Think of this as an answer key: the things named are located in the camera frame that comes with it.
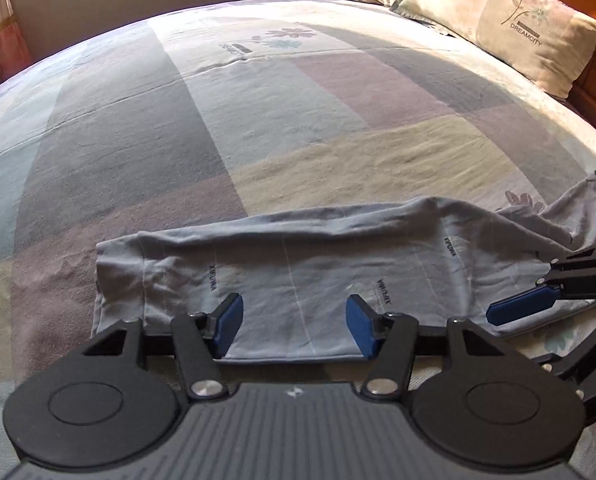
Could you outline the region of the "grey pyjama trousers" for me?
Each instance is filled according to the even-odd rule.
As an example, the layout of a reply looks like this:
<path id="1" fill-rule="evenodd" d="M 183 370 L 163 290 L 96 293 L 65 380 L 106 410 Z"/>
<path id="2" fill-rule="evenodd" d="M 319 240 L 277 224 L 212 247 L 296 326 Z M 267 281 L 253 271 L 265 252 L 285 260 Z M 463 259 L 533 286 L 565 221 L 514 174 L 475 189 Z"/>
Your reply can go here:
<path id="1" fill-rule="evenodd" d="M 488 211 L 437 196 L 137 232 L 96 247 L 93 328 L 138 318 L 162 330 L 173 316 L 243 297 L 232 362 L 359 356 L 345 301 L 424 325 L 485 321 L 552 260 L 596 244 L 596 172 L 543 210 Z"/>

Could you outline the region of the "beige pillow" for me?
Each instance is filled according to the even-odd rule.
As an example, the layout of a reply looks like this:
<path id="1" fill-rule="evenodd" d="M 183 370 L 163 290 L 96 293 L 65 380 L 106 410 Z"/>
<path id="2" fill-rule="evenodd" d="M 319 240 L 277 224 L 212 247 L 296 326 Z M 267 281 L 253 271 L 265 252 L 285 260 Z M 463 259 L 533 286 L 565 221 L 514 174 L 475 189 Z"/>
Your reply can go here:
<path id="1" fill-rule="evenodd" d="M 570 18 L 555 18 L 545 0 L 412 0 L 395 8 L 438 23 L 562 99 L 578 49 L 562 41 Z"/>

